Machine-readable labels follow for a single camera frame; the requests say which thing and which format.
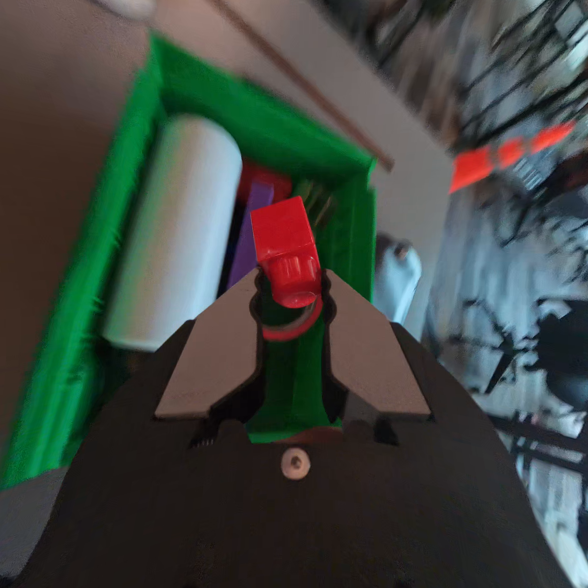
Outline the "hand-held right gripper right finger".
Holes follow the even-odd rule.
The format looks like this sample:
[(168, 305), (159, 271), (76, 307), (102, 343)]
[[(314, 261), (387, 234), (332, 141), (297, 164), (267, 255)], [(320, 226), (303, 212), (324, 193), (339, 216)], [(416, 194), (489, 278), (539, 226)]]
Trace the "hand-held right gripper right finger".
[(323, 407), (329, 422), (427, 421), (432, 411), (386, 316), (323, 271)]

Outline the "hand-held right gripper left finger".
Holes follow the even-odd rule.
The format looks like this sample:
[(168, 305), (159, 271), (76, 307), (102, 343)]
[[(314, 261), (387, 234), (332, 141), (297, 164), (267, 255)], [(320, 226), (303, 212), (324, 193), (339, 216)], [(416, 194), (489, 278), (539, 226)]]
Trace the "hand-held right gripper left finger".
[(260, 269), (251, 270), (196, 317), (155, 418), (211, 417), (260, 374), (260, 277)]

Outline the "red plastic connector block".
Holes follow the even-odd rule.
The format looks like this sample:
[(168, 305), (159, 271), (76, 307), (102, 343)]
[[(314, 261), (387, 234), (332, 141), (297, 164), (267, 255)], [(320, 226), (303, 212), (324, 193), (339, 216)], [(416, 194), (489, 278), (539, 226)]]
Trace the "red plastic connector block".
[(256, 259), (274, 301), (290, 309), (312, 305), (321, 293), (321, 267), (302, 198), (256, 209), (251, 222)]

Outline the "green plastic bin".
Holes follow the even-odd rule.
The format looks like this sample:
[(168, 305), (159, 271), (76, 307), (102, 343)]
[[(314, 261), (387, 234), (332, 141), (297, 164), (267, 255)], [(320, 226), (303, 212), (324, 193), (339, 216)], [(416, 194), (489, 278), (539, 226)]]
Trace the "green plastic bin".
[(372, 298), (376, 192), (369, 184), (375, 161), (262, 88), (156, 33), (149, 40), (24, 387), (1, 469), (2, 489), (70, 465), (92, 409), (105, 398), (96, 344), (107, 281), (156, 132), (171, 115), (210, 118), (246, 157), (291, 179), (329, 187), (336, 204), (326, 227), (316, 232), (321, 264)]

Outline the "red round object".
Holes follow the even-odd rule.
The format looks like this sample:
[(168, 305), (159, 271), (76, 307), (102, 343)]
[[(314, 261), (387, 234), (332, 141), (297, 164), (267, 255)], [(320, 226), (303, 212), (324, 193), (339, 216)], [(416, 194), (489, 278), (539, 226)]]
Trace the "red round object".
[(273, 187), (272, 203), (284, 201), (292, 195), (293, 185), (289, 176), (261, 166), (253, 160), (244, 158), (236, 193), (236, 201), (242, 206), (246, 205), (254, 182)]

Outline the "light grey chair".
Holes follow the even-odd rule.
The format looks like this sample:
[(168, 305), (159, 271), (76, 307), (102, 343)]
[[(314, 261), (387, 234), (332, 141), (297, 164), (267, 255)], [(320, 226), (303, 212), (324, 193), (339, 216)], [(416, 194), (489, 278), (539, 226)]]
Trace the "light grey chair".
[(422, 276), (412, 243), (378, 232), (372, 304), (388, 321), (403, 325)]

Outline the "purple block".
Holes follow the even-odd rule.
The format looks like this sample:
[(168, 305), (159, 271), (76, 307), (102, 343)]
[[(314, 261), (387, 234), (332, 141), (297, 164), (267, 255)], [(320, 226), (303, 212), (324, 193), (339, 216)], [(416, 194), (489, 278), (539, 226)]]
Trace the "purple block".
[(251, 213), (254, 210), (269, 206), (273, 202), (274, 186), (269, 183), (252, 182), (246, 202), (245, 213), (240, 227), (227, 289), (231, 289), (243, 277), (257, 267), (256, 249), (252, 229)]

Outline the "white paper roll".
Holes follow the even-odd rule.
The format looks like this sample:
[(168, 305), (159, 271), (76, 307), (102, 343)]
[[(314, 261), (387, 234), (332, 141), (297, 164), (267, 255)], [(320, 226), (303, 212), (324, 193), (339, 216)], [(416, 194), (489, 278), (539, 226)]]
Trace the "white paper roll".
[(102, 336), (113, 347), (154, 352), (214, 303), (242, 166), (216, 122), (166, 122), (107, 304)]

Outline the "black office chair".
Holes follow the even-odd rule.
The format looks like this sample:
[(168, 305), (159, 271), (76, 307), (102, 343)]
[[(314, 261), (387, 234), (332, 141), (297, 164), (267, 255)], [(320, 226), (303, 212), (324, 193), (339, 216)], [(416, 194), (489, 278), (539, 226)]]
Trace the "black office chair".
[(548, 391), (574, 411), (587, 412), (587, 300), (547, 296), (538, 298), (533, 310), (546, 303), (561, 303), (568, 308), (562, 316), (547, 313), (537, 317), (537, 333), (517, 344), (511, 333), (495, 322), (493, 327), (503, 336), (499, 363), (484, 394), (490, 394), (516, 358), (534, 353), (536, 361), (524, 366), (526, 371), (544, 371)]

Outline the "orange traffic cone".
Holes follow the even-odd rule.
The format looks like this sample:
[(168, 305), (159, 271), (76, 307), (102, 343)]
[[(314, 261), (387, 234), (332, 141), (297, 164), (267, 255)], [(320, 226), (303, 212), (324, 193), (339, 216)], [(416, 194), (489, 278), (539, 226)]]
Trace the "orange traffic cone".
[(481, 148), (460, 153), (453, 161), (452, 181), (448, 193), (460, 191), (496, 171), (513, 166), (523, 158), (554, 147), (566, 139), (575, 127), (575, 121), (564, 122), (543, 128), (532, 137), (516, 136), (500, 143), (489, 143)]

